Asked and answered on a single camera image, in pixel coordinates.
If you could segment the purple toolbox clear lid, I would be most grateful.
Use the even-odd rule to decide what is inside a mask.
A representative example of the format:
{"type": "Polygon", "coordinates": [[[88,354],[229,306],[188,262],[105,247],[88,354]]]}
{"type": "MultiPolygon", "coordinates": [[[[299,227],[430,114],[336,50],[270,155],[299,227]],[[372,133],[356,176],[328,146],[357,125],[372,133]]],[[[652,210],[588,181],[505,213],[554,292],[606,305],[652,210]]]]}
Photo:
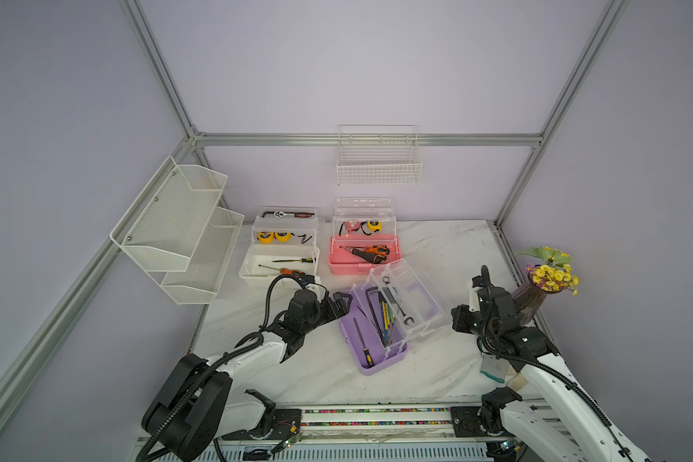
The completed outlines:
{"type": "Polygon", "coordinates": [[[339,327],[357,369],[369,377],[398,364],[404,356],[449,323],[450,302],[429,273],[412,259],[404,258],[372,269],[367,278],[348,291],[353,297],[350,313],[339,327]],[[382,290],[382,277],[391,278],[406,314],[415,320],[405,326],[382,290]],[[353,319],[358,321],[375,365],[368,369],[353,319]]]}

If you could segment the pink toolbox clear lid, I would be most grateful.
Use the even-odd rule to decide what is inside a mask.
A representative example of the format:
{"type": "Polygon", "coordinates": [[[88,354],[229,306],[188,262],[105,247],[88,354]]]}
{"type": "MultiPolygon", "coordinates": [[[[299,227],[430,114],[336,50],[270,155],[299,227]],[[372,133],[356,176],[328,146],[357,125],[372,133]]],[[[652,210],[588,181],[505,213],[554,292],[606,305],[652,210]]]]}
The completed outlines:
{"type": "Polygon", "coordinates": [[[392,198],[337,198],[332,226],[328,265],[334,275],[366,275],[372,269],[402,259],[392,198]],[[381,231],[371,233],[368,221],[380,221],[381,231]],[[352,255],[344,246],[388,246],[390,254],[382,264],[373,265],[352,255]]]}

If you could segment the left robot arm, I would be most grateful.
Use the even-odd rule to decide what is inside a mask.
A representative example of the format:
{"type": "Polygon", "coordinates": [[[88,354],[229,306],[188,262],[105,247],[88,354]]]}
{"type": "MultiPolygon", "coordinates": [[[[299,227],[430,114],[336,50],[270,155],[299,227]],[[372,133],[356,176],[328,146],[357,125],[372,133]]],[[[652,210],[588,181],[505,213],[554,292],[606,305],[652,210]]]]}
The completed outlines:
{"type": "Polygon", "coordinates": [[[137,455],[155,461],[173,454],[196,459],[218,437],[254,430],[265,437],[273,427],[276,405],[248,381],[294,356],[307,334],[350,313],[352,295],[329,291],[318,295],[310,275],[289,275],[296,283],[286,310],[273,315],[265,298],[265,317],[231,352],[211,358],[183,356],[142,417],[149,438],[137,455]]]}

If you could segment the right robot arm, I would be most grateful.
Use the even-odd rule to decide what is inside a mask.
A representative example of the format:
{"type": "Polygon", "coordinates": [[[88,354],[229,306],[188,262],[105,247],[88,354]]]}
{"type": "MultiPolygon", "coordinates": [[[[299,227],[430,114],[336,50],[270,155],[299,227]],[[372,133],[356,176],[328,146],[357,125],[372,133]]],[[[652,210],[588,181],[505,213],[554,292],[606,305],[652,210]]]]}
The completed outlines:
{"type": "Polygon", "coordinates": [[[484,394],[473,415],[466,406],[454,406],[455,433],[477,430],[515,439],[544,461],[649,460],[575,380],[554,343],[539,328],[521,323],[512,295],[492,283],[486,266],[472,283],[472,302],[452,309],[452,328],[477,337],[485,356],[508,362],[565,429],[545,422],[518,391],[504,385],[484,394]]]}

